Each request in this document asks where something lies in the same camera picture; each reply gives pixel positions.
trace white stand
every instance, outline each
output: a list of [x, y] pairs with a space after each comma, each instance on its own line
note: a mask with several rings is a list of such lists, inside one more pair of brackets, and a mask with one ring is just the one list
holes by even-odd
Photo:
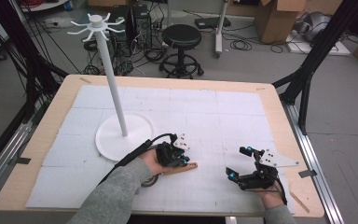
[[223, 5], [222, 5], [222, 11], [220, 13], [219, 26], [217, 27], [217, 30], [216, 30], [215, 50], [216, 50], [216, 57], [217, 58], [220, 58], [220, 54], [223, 52], [222, 29], [223, 29], [223, 21], [225, 20], [225, 16], [226, 16], [227, 5], [228, 5], [228, 0], [224, 0]]
[[118, 97], [112, 62], [110, 61], [109, 51], [106, 45], [107, 37], [103, 33], [105, 30], [110, 30], [115, 33], [124, 32], [124, 30], [117, 31], [108, 27], [108, 25], [121, 24], [124, 20], [116, 23], [106, 23], [106, 21], [109, 20], [109, 17], [110, 13], [107, 14], [104, 20], [99, 15], [91, 16], [89, 14], [89, 24], [77, 24], [72, 21], [72, 24], [76, 26], [87, 26], [87, 28], [77, 33], [68, 32], [68, 34], [78, 35], [90, 30], [89, 36], [84, 42], [89, 41], [92, 35], [95, 35], [118, 118], [117, 120], [116, 116], [112, 116], [107, 119], [98, 129], [95, 141], [98, 150], [107, 159], [120, 161], [128, 153], [140, 146], [146, 139], [153, 137], [153, 129], [147, 118], [138, 115], [126, 115], [125, 117], [131, 127], [131, 132], [128, 133], [120, 98]]

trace chair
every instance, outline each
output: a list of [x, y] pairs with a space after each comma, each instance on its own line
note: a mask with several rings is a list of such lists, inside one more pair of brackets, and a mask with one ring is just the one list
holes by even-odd
[[193, 49], [201, 42], [201, 33], [198, 29], [190, 25], [175, 24], [162, 32], [162, 40], [168, 46], [178, 49], [178, 53], [167, 56], [159, 65], [159, 71], [165, 71], [168, 74], [167, 77], [189, 76], [191, 79], [193, 79], [191, 75], [196, 70], [199, 76], [204, 74], [197, 60], [185, 54], [185, 50]]

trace hook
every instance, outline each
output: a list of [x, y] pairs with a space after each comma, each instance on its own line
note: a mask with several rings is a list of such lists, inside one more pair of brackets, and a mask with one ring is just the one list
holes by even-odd
[[121, 23], [123, 23], [124, 20], [121, 20], [121, 21], [118, 21], [118, 22], [109, 22], [109, 23], [106, 23], [107, 25], [119, 25]]
[[103, 21], [109, 20], [109, 17], [110, 17], [110, 13], [107, 14], [106, 18]]
[[87, 39], [83, 40], [83, 42], [87, 42], [87, 41], [91, 40], [91, 37], [93, 34], [94, 34], [93, 31], [89, 32], [89, 36], [87, 37]]
[[115, 33], [123, 33], [123, 32], [125, 31], [125, 30], [120, 30], [120, 31], [118, 31], [118, 30], [112, 29], [112, 28], [110, 28], [110, 27], [106, 27], [106, 30], [113, 31], [113, 32], [115, 32]]
[[88, 24], [78, 24], [74, 21], [71, 21], [72, 24], [76, 25], [76, 26], [87, 26]]
[[79, 32], [68, 32], [68, 35], [80, 35], [81, 33], [85, 32], [87, 30], [88, 30], [88, 28], [85, 28]]
[[109, 39], [106, 37], [106, 35], [104, 34], [103, 31], [100, 31], [100, 32], [101, 32], [101, 35], [103, 35], [103, 38], [104, 38], [105, 40], [109, 40]]

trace white plastic piece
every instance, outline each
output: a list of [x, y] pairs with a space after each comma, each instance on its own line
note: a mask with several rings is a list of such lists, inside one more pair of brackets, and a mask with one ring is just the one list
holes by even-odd
[[125, 32], [125, 30], [118, 31], [118, 30], [114, 30], [114, 29], [108, 27], [109, 25], [119, 25], [119, 24], [123, 23], [124, 20], [119, 21], [119, 22], [109, 22], [109, 23], [107, 23], [106, 21], [109, 20], [109, 17], [110, 17], [110, 13], [107, 14], [105, 19], [103, 19], [99, 15], [92, 15], [91, 16], [89, 14], [90, 23], [88, 23], [88, 24], [78, 24], [78, 23], [76, 23], [74, 21], [71, 21], [71, 23], [76, 25], [76, 26], [87, 26], [87, 28], [85, 28], [85, 29], [83, 29], [83, 30], [81, 30], [79, 32], [68, 32], [68, 35], [78, 35], [78, 34], [81, 34], [81, 33], [85, 32], [85, 31], [89, 30], [90, 31], [89, 36], [86, 39], [83, 40], [83, 42], [87, 42], [87, 41], [91, 40], [91, 38], [92, 38], [92, 36], [94, 35], [95, 32], [100, 33], [105, 40], [108, 40], [106, 35], [103, 33], [105, 30], [110, 30], [110, 31], [113, 31], [115, 33], [123, 33], [123, 32]]
[[263, 156], [260, 159], [260, 163], [275, 168], [299, 165], [298, 161], [294, 161], [279, 154], [278, 152], [273, 152], [269, 149], [266, 149], [266, 151], [264, 152]]
[[214, 42], [215, 44], [215, 51], [218, 54], [221, 54], [223, 52], [223, 47], [222, 47], [222, 33], [216, 33], [216, 40]]
[[176, 141], [173, 143], [174, 146], [179, 147], [185, 151], [189, 151], [190, 150], [190, 146], [187, 144], [186, 140], [185, 140], [185, 134], [182, 133], [178, 139], [176, 139]]

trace floor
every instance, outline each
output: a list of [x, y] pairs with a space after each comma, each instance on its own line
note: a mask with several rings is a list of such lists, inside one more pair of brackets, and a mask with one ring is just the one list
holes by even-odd
[[[69, 14], [74, 21], [83, 21], [85, 6], [78, 6]], [[61, 13], [58, 9], [48, 10], [37, 16]], [[194, 24], [195, 15], [173, 18], [174, 23]], [[243, 18], [230, 18], [228, 30], [252, 24]], [[88, 64], [88, 53], [83, 49], [81, 38], [86, 35], [68, 35], [77, 31], [75, 27], [62, 28], [51, 32], [51, 36], [62, 47], [71, 61], [83, 70]], [[237, 31], [224, 31], [254, 37], [255, 28]], [[274, 47], [251, 43], [251, 50], [238, 50], [230, 47], [230, 40], [223, 41], [223, 54], [216, 59], [213, 33], [203, 32], [201, 43], [189, 53], [202, 65], [205, 74], [195, 75], [195, 79], [224, 80], [239, 82], [272, 83], [285, 77], [302, 64], [307, 55], [289, 53], [285, 46], [282, 52]], [[353, 52], [357, 44], [346, 40], [343, 44]], [[63, 70], [76, 74], [75, 68], [65, 56], [48, 40], [53, 62]], [[155, 63], [146, 63], [143, 58], [128, 76], [165, 77]], [[24, 102], [24, 90], [10, 59], [0, 61], [0, 134], [19, 111]], [[358, 60], [352, 56], [327, 56], [316, 71], [310, 90], [307, 117], [307, 131], [310, 141], [324, 170], [324, 176], [333, 192], [344, 222], [358, 223]], [[12, 167], [9, 165], [0, 178], [0, 188]], [[64, 223], [71, 212], [0, 212], [0, 223]], [[262, 223], [260, 218], [239, 218], [239, 223]], [[297, 218], [298, 223], [327, 223], [326, 217]]]

